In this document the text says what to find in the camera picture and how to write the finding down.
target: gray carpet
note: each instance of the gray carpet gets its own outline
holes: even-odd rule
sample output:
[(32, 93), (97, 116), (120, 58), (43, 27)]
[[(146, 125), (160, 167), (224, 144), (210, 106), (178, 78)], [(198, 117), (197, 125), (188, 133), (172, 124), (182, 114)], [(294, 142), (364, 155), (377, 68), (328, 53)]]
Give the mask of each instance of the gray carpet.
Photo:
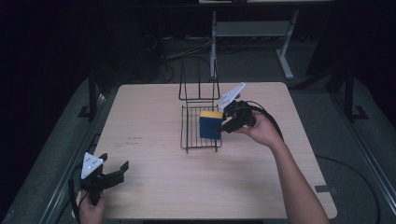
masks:
[[(220, 82), (281, 81), (291, 86), (300, 83), (312, 57), (315, 43), (293, 43), (287, 58), (295, 75), (294, 80), (283, 77), (274, 49), (279, 42), (249, 45), (240, 52), (221, 53), (218, 55)], [(184, 43), (167, 43), (168, 55), (187, 49)], [(193, 56), (208, 59), (208, 53)], [(187, 76), (196, 77), (200, 61), (201, 74), (208, 74), (208, 64), (194, 57), (184, 58)], [(178, 82), (182, 60), (168, 61), (152, 83)], [(349, 129), (349, 123), (340, 113), (337, 99), (343, 93), (330, 95), (324, 90), (327, 78), (315, 83), (303, 91), (290, 91), (291, 97), (307, 136), (318, 158), (320, 169), (332, 190), (332, 196), (338, 210), (338, 216), (332, 223), (376, 223), (380, 213), (380, 223), (396, 223), (396, 217), (389, 208), (382, 192), (364, 161), (359, 145)], [(54, 223), (67, 203), (66, 192), (59, 186), (65, 167), (74, 153), (81, 150), (94, 150), (90, 147), (96, 133), (100, 133), (106, 123), (106, 117), (117, 93), (117, 87), (105, 95), (100, 104), (99, 114), (94, 122), (78, 118), (79, 110), (88, 104), (88, 83), (83, 82), (76, 91), (69, 105), (64, 110), (57, 126), (54, 128), (47, 144), (44, 146), (35, 167), (27, 177), (20, 193), (12, 204), (4, 223), (39, 223), (48, 220)], [(396, 174), (392, 167), (396, 159), (396, 132), (382, 112), (375, 105), (370, 93), (358, 81), (355, 89), (355, 103), (361, 105), (369, 119), (358, 120), (356, 126), (367, 143), (374, 150), (378, 162), (383, 167), (389, 181), (395, 184)], [(60, 195), (55, 203), (53, 195)], [(150, 220), (107, 220), (106, 223), (262, 223), (261, 220), (239, 221), (150, 221)], [(264, 220), (265, 223), (287, 223), (286, 220)], [(68, 205), (59, 223), (76, 223), (71, 217)]]

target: blue sponge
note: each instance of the blue sponge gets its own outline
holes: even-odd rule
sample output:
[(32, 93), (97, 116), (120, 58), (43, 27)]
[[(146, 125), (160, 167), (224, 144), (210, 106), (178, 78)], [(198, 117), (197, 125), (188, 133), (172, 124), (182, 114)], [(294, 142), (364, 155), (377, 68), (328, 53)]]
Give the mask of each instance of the blue sponge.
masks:
[(215, 131), (222, 123), (222, 112), (201, 111), (199, 117), (199, 134), (201, 138), (220, 140), (221, 134)]

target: black cable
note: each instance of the black cable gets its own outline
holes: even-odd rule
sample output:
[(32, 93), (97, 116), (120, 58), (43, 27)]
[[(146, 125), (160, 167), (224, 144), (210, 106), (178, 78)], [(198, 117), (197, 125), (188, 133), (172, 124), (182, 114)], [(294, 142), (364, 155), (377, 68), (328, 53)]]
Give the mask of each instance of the black cable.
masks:
[(235, 54), (235, 53), (239, 53), (242, 52), (244, 50), (248, 49), (248, 43), (247, 41), (243, 41), (242, 44), (245, 44), (246, 47), (243, 48), (241, 46), (241, 44), (233, 41), (232, 39), (225, 39), (222, 42), (219, 43), (219, 49), (217, 50), (217, 52), (219, 54)]
[(145, 35), (145, 37), (151, 37), (154, 40), (152, 47), (150, 49), (146, 48), (146, 51), (152, 52), (155, 49), (155, 47), (157, 47), (157, 38), (155, 38), (154, 35)]
[(171, 73), (171, 77), (166, 78), (165, 73), (167, 73), (168, 71), (166, 71), (166, 72), (164, 73), (164, 72), (161, 71), (161, 69), (160, 69), (160, 70), (159, 70), (159, 73), (163, 76), (162, 82), (163, 82), (163, 83), (174, 82), (174, 81), (173, 81), (173, 78), (174, 78), (174, 76), (175, 76), (175, 69), (174, 69), (172, 66), (168, 65), (168, 64), (165, 65), (165, 69), (166, 69), (166, 70), (170, 69), (172, 73)]
[(77, 223), (79, 223), (79, 212), (78, 212), (78, 205), (76, 203), (76, 196), (75, 196), (75, 192), (74, 192), (74, 186), (75, 186), (74, 185), (74, 175), (75, 175), (75, 172), (78, 169), (82, 169), (82, 161), (80, 161), (78, 163), (78, 165), (76, 165), (76, 167), (73, 169), (73, 172), (70, 175), (69, 180), (67, 182), (68, 187), (69, 187), (70, 203), (72, 205), (72, 210), (73, 210), (73, 212), (75, 214), (75, 218), (76, 218)]
[(81, 205), (82, 201), (84, 201), (84, 199), (87, 197), (87, 195), (88, 195), (88, 191), (85, 192), (84, 196), (83, 196), (83, 197), (81, 198), (81, 200), (79, 201), (79, 203), (78, 203), (78, 208), (79, 208), (79, 206)]
[(246, 110), (246, 109), (251, 109), (251, 107), (250, 106), (239, 106), (239, 107), (237, 107), (237, 108), (233, 108), (232, 110), (230, 110), (230, 111), (227, 111), (227, 114), (233, 114), (233, 113), (235, 113), (236, 111), (239, 111), (239, 110)]
[(346, 168), (350, 169), (351, 171), (353, 171), (355, 174), (357, 174), (358, 176), (361, 177), (361, 179), (366, 183), (366, 185), (369, 187), (370, 191), (373, 194), (373, 197), (375, 199), (375, 205), (376, 205), (376, 221), (375, 224), (379, 224), (381, 222), (381, 207), (379, 205), (379, 200), (378, 200), (378, 196), (375, 193), (374, 187), (370, 184), (370, 182), (367, 180), (367, 178), (362, 175), (361, 173), (359, 173), (355, 168), (353, 168), (352, 166), (341, 162), (341, 161), (337, 161), (335, 159), (332, 158), (328, 158), (328, 157), (324, 157), (324, 156), (319, 156), (319, 155), (315, 155), (315, 157), (323, 159), (323, 160), (327, 160), (327, 161), (333, 161), (336, 162), (338, 164), (341, 164), (343, 166), (345, 166)]
[(193, 54), (193, 53), (198, 53), (199, 51), (202, 51), (204, 49), (210, 49), (210, 46), (211, 46), (210, 43), (211, 43), (211, 41), (209, 40), (205, 44), (203, 44), (202, 46), (199, 46), (199, 47), (196, 47), (196, 48), (193, 48), (193, 49), (189, 49), (189, 50), (186, 50), (184, 52), (176, 53), (176, 54), (173, 54), (173, 55), (162, 56), (162, 58), (169, 60), (169, 59), (176, 59), (176, 58), (179, 58), (179, 57), (190, 55), (190, 54)]
[(73, 210), (73, 212), (75, 212), (75, 217), (76, 217), (76, 220), (78, 221), (78, 223), (79, 223), (79, 219), (78, 219), (78, 214), (76, 214), (76, 211), (75, 211), (75, 209), (73, 209), (73, 203), (72, 203), (72, 195), (74, 196), (74, 180), (73, 180), (73, 176), (74, 176), (74, 174), (75, 174), (75, 172), (79, 169), (80, 167), (77, 165), (74, 169), (73, 169), (73, 172), (72, 172), (72, 174), (70, 175), (70, 177), (69, 177), (69, 180), (68, 180), (68, 187), (69, 187), (69, 200), (66, 202), (66, 204), (64, 205), (64, 207), (62, 208), (62, 210), (61, 210), (61, 213), (59, 214), (59, 216), (58, 216), (58, 218), (56, 219), (56, 222), (55, 223), (59, 223), (59, 221), (61, 220), (61, 217), (62, 217), (62, 215), (64, 214), (64, 211), (66, 210), (66, 207), (67, 207), (67, 205), (69, 205), (70, 203), (72, 204), (72, 210)]
[(280, 131), (279, 125), (277, 124), (276, 120), (274, 119), (274, 117), (272, 117), (272, 115), (270, 115), (264, 108), (259, 108), (257, 106), (251, 105), (250, 108), (252, 110), (256, 110), (259, 111), (260, 113), (264, 114), (264, 116), (269, 119), (271, 121), (271, 123), (274, 125), (275, 130), (277, 131), (277, 133), (279, 134), (280, 138), (282, 140), (285, 140), (283, 138), (283, 133), (282, 131)]
[(262, 105), (259, 105), (258, 103), (254, 102), (254, 101), (245, 101), (246, 103), (253, 103), (254, 105), (258, 106), (259, 108), (261, 108), (262, 110), (265, 110), (264, 107), (262, 107)]
[(168, 60), (168, 61), (172, 62), (172, 61), (175, 61), (175, 60), (186, 59), (186, 58), (198, 59), (198, 60), (200, 60), (200, 61), (203, 61), (203, 62), (206, 63), (207, 65), (210, 65), (210, 63), (209, 63), (207, 60), (205, 60), (205, 59), (203, 59), (203, 58), (201, 58), (201, 57), (198, 57), (198, 56), (193, 56), (193, 55), (185, 55), (185, 56), (181, 56), (181, 57), (179, 57), (179, 58), (172, 59), (172, 60)]

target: wire basket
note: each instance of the wire basket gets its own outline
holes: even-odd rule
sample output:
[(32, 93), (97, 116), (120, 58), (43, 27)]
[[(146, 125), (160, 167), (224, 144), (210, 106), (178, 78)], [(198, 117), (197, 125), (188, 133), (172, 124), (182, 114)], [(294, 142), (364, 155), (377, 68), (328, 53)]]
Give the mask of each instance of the wire basket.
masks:
[(219, 107), (215, 105), (215, 100), (220, 98), (219, 79), (217, 76), (210, 78), (209, 82), (212, 83), (212, 92), (207, 95), (202, 92), (201, 80), (200, 63), (198, 61), (197, 80), (188, 87), (184, 72), (184, 62), (182, 62), (178, 99), (184, 101), (185, 104), (181, 107), (180, 146), (186, 149), (187, 153), (189, 153), (189, 149), (197, 148), (214, 148), (218, 152), (218, 148), (222, 144), (221, 138), (220, 140), (215, 140), (200, 137), (199, 118), (201, 111), (219, 111)]

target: forearm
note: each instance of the forearm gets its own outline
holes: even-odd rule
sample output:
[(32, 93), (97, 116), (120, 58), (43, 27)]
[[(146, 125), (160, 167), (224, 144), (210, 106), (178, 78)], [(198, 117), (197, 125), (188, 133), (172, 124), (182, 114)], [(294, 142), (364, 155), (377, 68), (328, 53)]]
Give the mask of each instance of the forearm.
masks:
[(329, 223), (317, 196), (298, 168), (286, 144), (270, 147), (282, 188), (290, 223)]

